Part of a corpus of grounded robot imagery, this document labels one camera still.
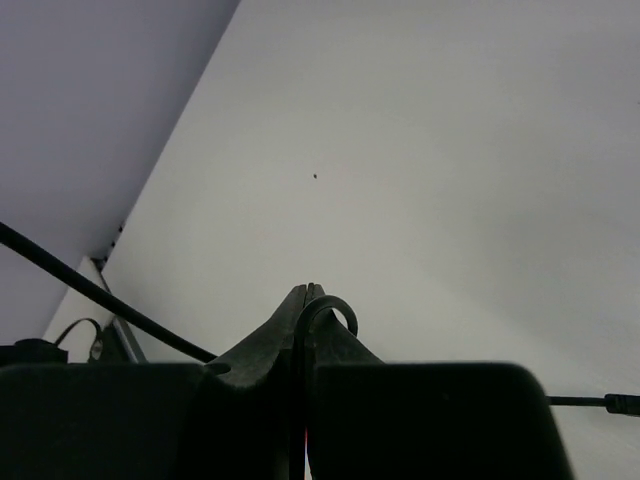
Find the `aluminium rail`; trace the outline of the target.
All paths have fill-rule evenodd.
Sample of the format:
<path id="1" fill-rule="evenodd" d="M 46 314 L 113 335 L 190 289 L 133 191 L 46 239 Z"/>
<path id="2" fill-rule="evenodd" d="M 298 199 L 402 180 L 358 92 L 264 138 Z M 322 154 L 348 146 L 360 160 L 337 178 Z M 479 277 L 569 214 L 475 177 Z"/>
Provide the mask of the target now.
<path id="1" fill-rule="evenodd" d="M 105 264 L 105 261 L 97 258 L 91 258 L 91 262 L 98 272 L 100 284 L 102 285 L 103 289 L 111 294 L 111 290 L 102 274 L 102 268 Z M 116 336 L 118 337 L 119 342 L 124 349 L 127 359 L 132 363 L 147 363 L 147 358 L 144 355 L 143 350 L 139 342 L 137 341 L 133 331 L 131 330 L 128 322 L 120 318 L 119 316 L 113 315 L 110 324 L 113 326 L 113 329 L 116 332 Z"/>

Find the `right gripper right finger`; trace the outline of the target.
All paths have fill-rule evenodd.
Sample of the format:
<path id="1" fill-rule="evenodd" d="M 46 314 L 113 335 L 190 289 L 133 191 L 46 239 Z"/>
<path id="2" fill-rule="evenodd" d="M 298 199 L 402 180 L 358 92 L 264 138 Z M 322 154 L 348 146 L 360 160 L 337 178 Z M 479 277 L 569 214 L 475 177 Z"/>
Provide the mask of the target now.
<path id="1" fill-rule="evenodd" d="M 358 339 L 355 312 L 343 299 L 328 295 L 320 284 L 309 283 L 302 308 L 302 380 L 307 479 L 320 479 L 313 445 L 317 430 L 313 411 L 316 366 L 382 364 Z"/>

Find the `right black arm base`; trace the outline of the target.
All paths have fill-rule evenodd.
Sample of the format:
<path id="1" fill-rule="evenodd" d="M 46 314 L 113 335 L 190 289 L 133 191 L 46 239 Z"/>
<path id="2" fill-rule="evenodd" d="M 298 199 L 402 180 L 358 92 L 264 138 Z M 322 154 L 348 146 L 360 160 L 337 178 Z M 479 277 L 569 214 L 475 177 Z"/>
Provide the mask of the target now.
<path id="1" fill-rule="evenodd" d="M 69 324 L 53 341 L 24 339 L 1 346 L 1 367 L 26 364 L 132 363 L 125 356 L 113 326 L 92 318 Z"/>

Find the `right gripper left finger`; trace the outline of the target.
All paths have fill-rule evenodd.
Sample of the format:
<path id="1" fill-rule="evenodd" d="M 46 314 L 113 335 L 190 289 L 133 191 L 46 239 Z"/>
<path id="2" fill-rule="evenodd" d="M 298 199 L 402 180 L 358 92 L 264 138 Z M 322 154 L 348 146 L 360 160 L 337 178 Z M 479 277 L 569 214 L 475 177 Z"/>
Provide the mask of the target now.
<path id="1" fill-rule="evenodd" d="M 288 479 L 293 333 L 306 303 L 294 287 L 271 317 L 210 364 L 215 379 L 212 448 L 230 479 Z"/>

